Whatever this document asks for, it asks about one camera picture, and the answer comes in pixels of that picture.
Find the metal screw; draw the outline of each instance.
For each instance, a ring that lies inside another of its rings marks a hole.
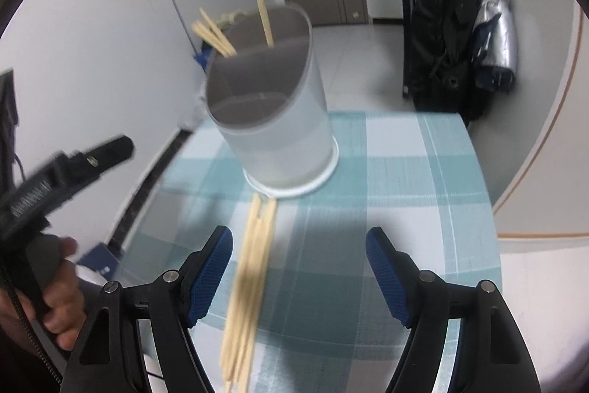
[[[436,279],[436,274],[430,270],[421,270],[419,272],[419,280],[426,283],[432,283]]]
[[[492,281],[484,280],[481,281],[481,288],[487,293],[493,293],[495,291],[495,284]]]
[[[168,270],[164,273],[164,281],[166,283],[172,283],[173,281],[178,280],[180,274],[176,270]]]
[[[119,288],[119,283],[117,281],[109,281],[104,287],[104,291],[107,293],[113,293],[117,291]]]

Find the orange edge strip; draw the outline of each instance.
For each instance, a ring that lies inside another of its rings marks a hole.
[[[544,144],[546,144],[546,141],[548,140],[548,138],[550,136],[550,132],[552,132],[552,129],[554,128],[554,124],[556,123],[556,121],[558,119],[558,116],[560,115],[560,111],[562,110],[562,106],[564,105],[564,101],[567,98],[568,89],[571,87],[572,78],[575,75],[576,62],[578,61],[579,51],[581,50],[581,36],[582,36],[582,33],[583,33],[583,23],[584,23],[583,17],[585,17],[585,14],[583,12],[581,12],[581,17],[579,19],[579,30],[578,30],[578,32],[576,34],[575,54],[574,54],[574,56],[572,58],[571,74],[568,77],[567,84],[566,84],[566,86],[564,88],[564,93],[562,94],[562,98],[560,99],[560,103],[558,105],[558,108],[556,110],[556,113],[554,114],[554,117],[552,119],[552,122],[550,122],[549,129],[547,130],[546,134],[544,135],[544,138],[542,139],[542,142],[540,143],[540,146],[538,147],[538,150],[536,150],[536,153],[532,157],[532,160],[529,162],[528,166],[525,168],[525,170],[521,174],[521,177],[518,179],[518,181],[515,183],[515,185],[511,188],[511,190],[505,196],[505,198],[503,199],[503,201],[498,206],[496,206],[496,207],[493,208],[493,214],[494,215],[497,212],[499,212],[499,209],[501,207],[503,207],[503,205],[505,205],[505,202],[507,202],[509,200],[509,198],[511,197],[511,194],[515,191],[516,188],[518,188],[518,186],[521,183],[521,181],[523,180],[523,178],[529,172],[529,169],[532,167],[532,165],[534,164],[534,162],[538,158],[538,155],[540,154],[540,151],[544,147]],[[499,238],[506,238],[506,237],[501,237],[501,235],[511,235],[511,234],[500,234],[499,235]],[[589,233],[587,233],[587,234],[579,234],[579,235],[580,236],[584,236],[584,235],[589,236]]]
[[[589,238],[588,233],[499,233],[497,237],[500,239],[534,239],[534,240],[547,240],[547,239],[584,239]]]

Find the blue gripper pad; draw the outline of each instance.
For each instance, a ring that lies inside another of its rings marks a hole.
[[[366,234],[366,257],[391,315],[411,328],[419,314],[419,269],[409,255],[395,250],[380,227]]]
[[[220,225],[202,250],[191,253],[182,265],[180,273],[184,278],[180,284],[180,302],[188,328],[207,314],[232,251],[231,230]]]

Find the teal and white plaid tablecloth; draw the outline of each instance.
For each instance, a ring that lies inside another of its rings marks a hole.
[[[384,392],[407,338],[364,253],[375,225],[421,269],[447,281],[501,284],[487,189],[457,115],[331,114],[340,160],[307,196],[279,202],[250,392]],[[225,313],[253,190],[210,121],[164,174],[120,266],[124,283],[153,281],[204,245],[219,224],[234,251],[208,315],[192,330],[217,392]],[[446,391],[457,320],[437,390]]]

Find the hand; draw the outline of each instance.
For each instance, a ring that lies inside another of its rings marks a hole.
[[[43,299],[51,311],[42,319],[45,327],[57,335],[57,344],[63,350],[72,350],[80,329],[86,320],[84,296],[78,289],[79,278],[75,266],[66,260],[78,250],[78,243],[69,237],[61,239],[61,264],[51,283],[43,290]],[[35,318],[31,301],[17,292],[29,321]],[[34,352],[31,341],[18,320],[16,311],[4,290],[0,290],[0,326],[20,347]]]

